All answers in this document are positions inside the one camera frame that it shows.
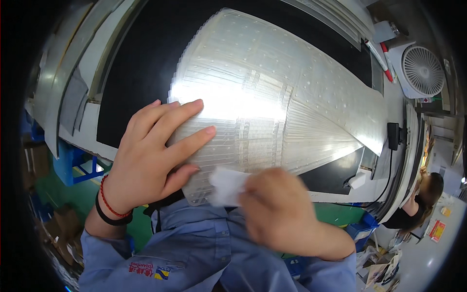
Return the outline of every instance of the blue work shirt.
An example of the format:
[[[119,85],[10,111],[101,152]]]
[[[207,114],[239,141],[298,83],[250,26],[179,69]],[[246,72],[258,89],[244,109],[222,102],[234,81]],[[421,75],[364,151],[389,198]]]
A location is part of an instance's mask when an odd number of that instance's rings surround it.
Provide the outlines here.
[[[250,240],[240,208],[227,213],[182,199],[160,212],[162,231],[134,256],[128,241],[85,230],[80,290],[211,292],[220,281],[227,292],[355,291],[354,253],[336,262],[310,257],[295,280],[275,252]],[[157,212],[151,219],[155,227]]]

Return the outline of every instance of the black cable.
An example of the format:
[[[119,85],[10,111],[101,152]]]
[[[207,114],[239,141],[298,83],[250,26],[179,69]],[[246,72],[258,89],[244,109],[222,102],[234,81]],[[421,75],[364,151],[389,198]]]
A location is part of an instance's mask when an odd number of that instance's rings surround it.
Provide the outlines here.
[[[354,205],[339,204],[339,203],[331,203],[331,204],[339,205],[339,206],[346,206],[346,207],[355,207],[355,208],[368,208],[368,207],[371,206],[372,204],[376,203],[376,202],[383,196],[384,192],[385,192],[386,189],[388,188],[388,186],[389,186],[389,181],[391,180],[391,169],[392,169],[392,150],[391,150],[391,158],[389,159],[389,178],[388,178],[388,182],[386,183],[386,186],[384,187],[384,190],[381,192],[381,195],[380,195],[376,200],[374,200],[373,202],[371,202],[369,205],[367,205],[367,206],[354,206]]]

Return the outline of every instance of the black power adapter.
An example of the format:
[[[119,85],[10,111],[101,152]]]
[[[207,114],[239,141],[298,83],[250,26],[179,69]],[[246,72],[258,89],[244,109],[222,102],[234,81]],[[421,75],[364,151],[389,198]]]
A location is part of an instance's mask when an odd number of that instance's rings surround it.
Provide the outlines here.
[[[399,144],[402,143],[400,140],[400,131],[398,123],[388,123],[388,147],[391,150],[396,151]]]

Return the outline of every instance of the white cloth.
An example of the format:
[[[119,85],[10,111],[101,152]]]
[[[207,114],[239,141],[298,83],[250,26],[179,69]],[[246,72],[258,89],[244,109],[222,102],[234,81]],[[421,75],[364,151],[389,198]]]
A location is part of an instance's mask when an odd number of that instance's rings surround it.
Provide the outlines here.
[[[216,207],[239,207],[238,196],[244,191],[249,175],[222,166],[216,167],[209,177],[209,182],[215,188],[210,198],[211,204]]]

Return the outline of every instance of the cardboard box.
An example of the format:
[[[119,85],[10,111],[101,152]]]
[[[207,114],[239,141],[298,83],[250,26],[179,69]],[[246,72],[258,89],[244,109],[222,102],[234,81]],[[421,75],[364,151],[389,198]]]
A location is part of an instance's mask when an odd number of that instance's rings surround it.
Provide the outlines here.
[[[59,237],[57,241],[57,251],[63,257],[63,259],[67,262],[67,264],[71,266],[73,265],[73,262],[75,260],[73,259],[73,256],[71,255],[71,253],[68,251],[67,244],[68,243],[63,236]]]
[[[73,239],[76,234],[81,230],[81,224],[76,216],[75,210],[70,205],[63,205],[63,207],[54,211],[54,217],[58,226],[62,231],[62,236],[65,241]]]
[[[46,144],[29,149],[32,156],[33,172],[36,178],[42,178],[49,175],[49,148]]]
[[[62,231],[57,223],[55,217],[52,217],[49,221],[44,223],[45,233],[50,239],[50,242],[57,248],[58,239],[60,238]]]
[[[83,262],[83,249],[79,241],[83,228],[71,206],[65,204],[55,210],[52,219],[43,225],[47,237],[67,264]]]
[[[21,173],[23,179],[23,188],[24,190],[29,190],[30,188],[34,187],[35,176],[32,172],[32,164],[30,161],[32,157],[30,156],[30,152],[24,148],[20,150],[20,163],[21,163]]]
[[[81,247],[81,235],[83,235],[84,229],[81,229],[78,234],[76,234],[75,238],[73,239],[73,245],[76,247],[76,252],[80,257],[83,257],[83,247]]]

